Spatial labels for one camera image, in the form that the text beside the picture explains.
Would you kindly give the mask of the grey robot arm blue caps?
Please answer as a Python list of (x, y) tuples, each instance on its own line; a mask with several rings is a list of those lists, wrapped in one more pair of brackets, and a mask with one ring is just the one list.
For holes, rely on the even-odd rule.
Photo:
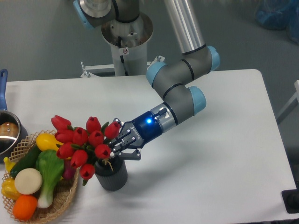
[(153, 34), (150, 18), (137, 0), (76, 0), (73, 3), (86, 28), (101, 27), (110, 45), (116, 76), (145, 75), (162, 103), (132, 121), (109, 143), (110, 157), (139, 160), (145, 144), (196, 115), (206, 107), (203, 92), (186, 85), (220, 65), (216, 49), (207, 46), (192, 4), (167, 0), (165, 6), (182, 52), (173, 64), (154, 60), (147, 65), (147, 43)]

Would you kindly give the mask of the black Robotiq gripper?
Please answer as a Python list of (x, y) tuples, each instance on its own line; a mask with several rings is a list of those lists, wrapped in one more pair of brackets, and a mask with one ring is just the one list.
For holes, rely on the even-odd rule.
[[(115, 138), (110, 140), (109, 147), (112, 150), (112, 156), (122, 160), (139, 161), (141, 153), (138, 149), (143, 148), (145, 144), (163, 133), (153, 112), (145, 112), (134, 120), (125, 123), (118, 118), (115, 118), (114, 121), (121, 126), (121, 130)], [(127, 148), (136, 150), (131, 153), (121, 152)]]

